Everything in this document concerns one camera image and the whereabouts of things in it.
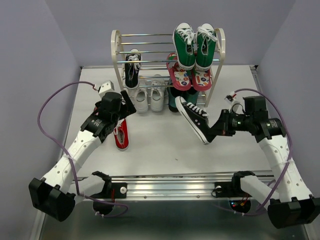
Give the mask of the white sneaker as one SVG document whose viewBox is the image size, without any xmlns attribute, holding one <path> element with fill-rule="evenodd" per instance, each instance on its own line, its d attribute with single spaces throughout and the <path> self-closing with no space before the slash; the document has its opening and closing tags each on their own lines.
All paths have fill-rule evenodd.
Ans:
<svg viewBox="0 0 320 240">
<path fill-rule="evenodd" d="M 166 83 L 160 74 L 155 74 L 151 82 L 150 107 L 154 112 L 160 112 L 164 106 Z"/>
<path fill-rule="evenodd" d="M 148 92 L 145 79 L 140 79 L 138 88 L 134 91 L 133 100 L 136 111 L 139 114 L 143 114 L 148 111 Z"/>
</svg>

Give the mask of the black canvas sneaker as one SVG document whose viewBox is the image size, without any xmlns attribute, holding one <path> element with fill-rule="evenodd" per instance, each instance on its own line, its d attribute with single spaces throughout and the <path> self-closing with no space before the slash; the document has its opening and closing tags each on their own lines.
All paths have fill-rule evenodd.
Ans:
<svg viewBox="0 0 320 240">
<path fill-rule="evenodd" d="M 202 143 L 210 144 L 215 137 L 210 133 L 208 113 L 196 104 L 187 102 L 182 96 L 175 98 L 175 104 L 179 113 L 187 120 Z"/>
<path fill-rule="evenodd" d="M 125 85 L 128 89 L 136 89 L 139 85 L 139 71 L 141 68 L 142 55 L 138 49 L 133 48 L 125 57 Z"/>
</svg>

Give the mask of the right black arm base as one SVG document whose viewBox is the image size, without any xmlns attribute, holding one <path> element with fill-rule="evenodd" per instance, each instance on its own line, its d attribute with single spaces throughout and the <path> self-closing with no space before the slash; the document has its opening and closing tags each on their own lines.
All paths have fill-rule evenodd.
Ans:
<svg viewBox="0 0 320 240">
<path fill-rule="evenodd" d="M 230 181 L 218 181 L 214 183 L 211 195 L 214 198 L 242 198 L 247 197 L 247 193 L 241 189 L 241 178 L 255 176 L 252 171 L 235 172 Z"/>
</svg>

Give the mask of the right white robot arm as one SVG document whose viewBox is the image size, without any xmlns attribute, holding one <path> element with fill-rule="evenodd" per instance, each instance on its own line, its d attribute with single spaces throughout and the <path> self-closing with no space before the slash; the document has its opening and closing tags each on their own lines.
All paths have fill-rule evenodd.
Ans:
<svg viewBox="0 0 320 240">
<path fill-rule="evenodd" d="M 235 172 L 228 182 L 216 182 L 216 198 L 249 196 L 259 202 L 257 212 L 266 210 L 277 229 L 310 224 L 320 214 L 320 199 L 304 183 L 291 156 L 288 133 L 280 119 L 269 118 L 266 99 L 249 96 L 244 99 L 244 112 L 223 109 L 213 125 L 216 136 L 233 136 L 238 131 L 254 136 L 273 173 L 270 187 L 251 171 Z"/>
</svg>

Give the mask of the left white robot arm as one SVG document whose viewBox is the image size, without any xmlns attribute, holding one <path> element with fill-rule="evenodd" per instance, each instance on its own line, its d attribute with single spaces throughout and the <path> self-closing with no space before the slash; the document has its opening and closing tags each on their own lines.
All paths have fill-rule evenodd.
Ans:
<svg viewBox="0 0 320 240">
<path fill-rule="evenodd" d="M 89 156 L 114 132 L 119 121 L 134 114 L 136 109 L 123 90 L 107 92 L 96 103 L 96 110 L 85 120 L 69 149 L 41 179 L 34 178 L 28 185 L 32 205 L 59 222 L 65 221 L 76 204 L 84 199 L 106 206 L 96 215 L 109 217 L 117 205 L 117 189 L 112 178 L 100 171 L 78 181 L 77 172 Z"/>
</svg>

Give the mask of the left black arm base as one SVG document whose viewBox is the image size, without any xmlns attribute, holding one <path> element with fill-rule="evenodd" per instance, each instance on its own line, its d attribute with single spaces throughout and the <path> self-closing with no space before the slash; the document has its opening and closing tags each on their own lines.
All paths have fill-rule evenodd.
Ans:
<svg viewBox="0 0 320 240">
<path fill-rule="evenodd" d="M 115 182 L 112 178 L 100 171 L 93 172 L 85 179 L 84 193 L 96 199 L 126 199 L 128 184 L 126 182 Z"/>
</svg>

